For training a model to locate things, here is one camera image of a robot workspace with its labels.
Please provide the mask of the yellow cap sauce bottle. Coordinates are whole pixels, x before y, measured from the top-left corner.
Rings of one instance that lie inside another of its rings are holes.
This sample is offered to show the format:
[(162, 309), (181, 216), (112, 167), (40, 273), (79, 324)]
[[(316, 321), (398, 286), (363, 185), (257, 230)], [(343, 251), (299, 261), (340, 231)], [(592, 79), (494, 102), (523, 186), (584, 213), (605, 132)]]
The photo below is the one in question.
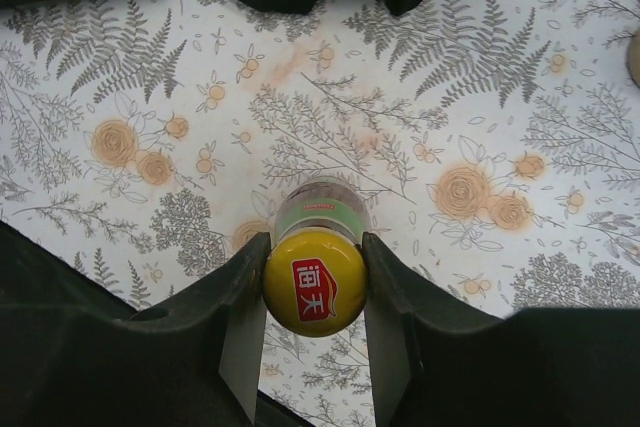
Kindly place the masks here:
[(346, 182), (311, 178), (293, 190), (274, 223), (262, 295), (287, 330), (327, 337), (350, 325), (366, 303), (368, 270), (361, 253), (370, 215)]

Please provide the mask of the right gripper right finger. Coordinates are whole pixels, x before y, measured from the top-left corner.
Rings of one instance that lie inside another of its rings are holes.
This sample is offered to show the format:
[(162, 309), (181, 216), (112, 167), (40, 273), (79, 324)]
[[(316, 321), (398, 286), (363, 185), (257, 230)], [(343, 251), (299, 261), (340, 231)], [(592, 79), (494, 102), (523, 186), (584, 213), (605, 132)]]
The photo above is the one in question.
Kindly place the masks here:
[(380, 426), (635, 426), (639, 313), (528, 308), (507, 318), (457, 299), (362, 239)]

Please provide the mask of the black cap spice jar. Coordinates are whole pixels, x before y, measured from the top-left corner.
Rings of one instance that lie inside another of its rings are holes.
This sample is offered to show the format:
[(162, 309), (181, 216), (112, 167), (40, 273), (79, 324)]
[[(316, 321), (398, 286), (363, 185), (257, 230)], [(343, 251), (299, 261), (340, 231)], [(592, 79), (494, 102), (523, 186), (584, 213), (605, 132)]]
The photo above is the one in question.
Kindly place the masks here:
[(640, 86), (640, 30), (635, 32), (627, 47), (626, 66), (631, 80)]

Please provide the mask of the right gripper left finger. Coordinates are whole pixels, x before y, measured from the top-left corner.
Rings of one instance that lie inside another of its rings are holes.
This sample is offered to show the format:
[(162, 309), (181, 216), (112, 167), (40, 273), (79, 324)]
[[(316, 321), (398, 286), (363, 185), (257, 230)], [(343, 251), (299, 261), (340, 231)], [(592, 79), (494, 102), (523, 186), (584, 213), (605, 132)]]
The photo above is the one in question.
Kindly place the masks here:
[(5, 426), (250, 426), (270, 250), (135, 310), (9, 225), (1, 228)]

